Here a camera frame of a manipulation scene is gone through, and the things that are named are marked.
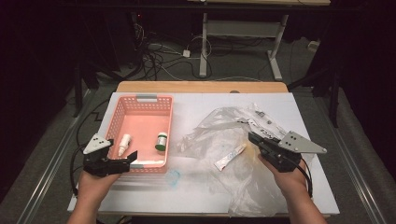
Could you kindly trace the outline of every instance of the transparent plastic bag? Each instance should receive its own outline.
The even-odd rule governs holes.
[[[192,157],[210,173],[209,188],[216,193],[232,195],[231,216],[269,217],[286,211],[286,202],[271,172],[259,161],[260,151],[248,141],[250,127],[241,119],[254,119],[268,133],[283,138],[286,131],[256,105],[247,108],[222,107],[210,113],[177,144],[176,154]],[[220,171],[214,164],[247,144],[245,150]],[[304,155],[307,162],[312,156]]]

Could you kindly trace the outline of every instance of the table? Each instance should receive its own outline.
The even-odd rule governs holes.
[[[298,112],[298,107],[292,94],[287,93],[286,86],[283,83],[265,82],[121,82],[109,103],[99,134],[106,132],[106,123],[109,123],[109,118],[111,118],[112,106],[116,102],[115,99],[117,99],[118,95],[123,95],[127,92],[167,92],[174,95],[170,148],[181,138],[183,133],[191,132],[191,129],[196,127],[199,121],[204,119],[213,108],[242,105],[247,104],[249,101],[257,102],[259,106],[266,105],[267,108],[264,108],[264,111],[276,121],[283,118],[283,122],[279,122],[279,124],[286,130],[294,130],[308,137]],[[169,157],[168,169],[192,167],[187,172],[186,170],[179,170],[181,176],[194,171],[198,174],[197,178],[203,177],[202,174],[205,173],[201,172],[205,170],[196,166],[195,164],[197,163],[195,162],[187,158]],[[318,157],[314,157],[312,160],[311,172],[315,186],[314,199],[319,210],[325,216],[338,214],[338,207]],[[196,186],[194,188],[185,190],[180,187],[171,188],[169,186],[164,187],[164,184],[158,184],[158,179],[163,180],[161,175],[152,175],[150,177],[124,175],[123,177],[124,179],[121,178],[113,185],[103,200],[99,209],[100,213],[151,217],[229,216],[230,195],[208,193],[204,188],[200,188],[201,185],[204,186],[204,183],[195,182]],[[73,210],[75,202],[76,199],[72,198],[68,207],[69,211]],[[285,214],[287,214],[286,206],[281,208],[277,215],[282,216]]]
[[[225,3],[225,4],[258,4],[258,5],[303,5],[303,6],[328,6],[330,0],[206,0],[205,4]],[[255,36],[255,37],[274,37],[275,45],[272,50],[267,51],[275,80],[281,81],[279,66],[276,62],[276,53],[282,40],[282,35],[286,28],[289,15],[283,15],[281,22],[257,22],[257,21],[210,21],[207,13],[204,13],[202,31],[202,53],[200,61],[200,77],[206,77],[207,65],[207,36],[208,35],[232,35],[232,36]]]

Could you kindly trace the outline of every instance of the table leg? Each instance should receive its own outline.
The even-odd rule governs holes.
[[[267,51],[268,60],[270,61],[271,68],[272,68],[273,74],[274,74],[274,78],[277,81],[282,80],[282,75],[280,74],[279,66],[277,65],[277,62],[276,62],[276,53],[279,48],[280,41],[282,41],[282,35],[283,35],[283,32],[285,31],[288,17],[289,17],[289,15],[284,15],[282,17],[282,22],[279,24],[279,27],[277,29],[274,49]]]
[[[204,13],[203,25],[202,25],[202,52],[201,61],[199,65],[199,76],[206,77],[206,66],[207,66],[207,50],[206,50],[206,37],[207,37],[207,13]]]

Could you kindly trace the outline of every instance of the white table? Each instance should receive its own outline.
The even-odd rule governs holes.
[[[106,127],[118,96],[130,92],[115,92],[109,103],[99,134],[106,134]],[[183,135],[192,133],[201,120],[214,109],[224,106],[247,106],[256,103],[286,131],[293,130],[309,137],[297,104],[291,93],[172,93],[174,114],[170,134],[170,150]],[[213,193],[204,181],[208,174],[194,159],[168,158],[168,169],[179,172],[178,184],[169,184],[165,175],[124,175],[117,181],[99,209],[104,214],[167,215],[167,216],[225,216],[227,217],[231,195]],[[339,210],[318,157],[312,160],[311,172],[314,185],[314,203],[323,215],[339,214]],[[74,209],[72,198],[68,211]],[[287,214],[286,204],[277,214]]]

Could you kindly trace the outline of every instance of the pink plastic basket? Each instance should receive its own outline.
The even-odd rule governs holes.
[[[114,139],[108,152],[112,160],[125,158],[137,150],[132,173],[165,173],[171,131],[173,97],[169,95],[123,95],[118,99],[107,129],[106,139]],[[120,141],[128,133],[131,142],[119,157]],[[158,133],[168,133],[166,150],[155,148]]]

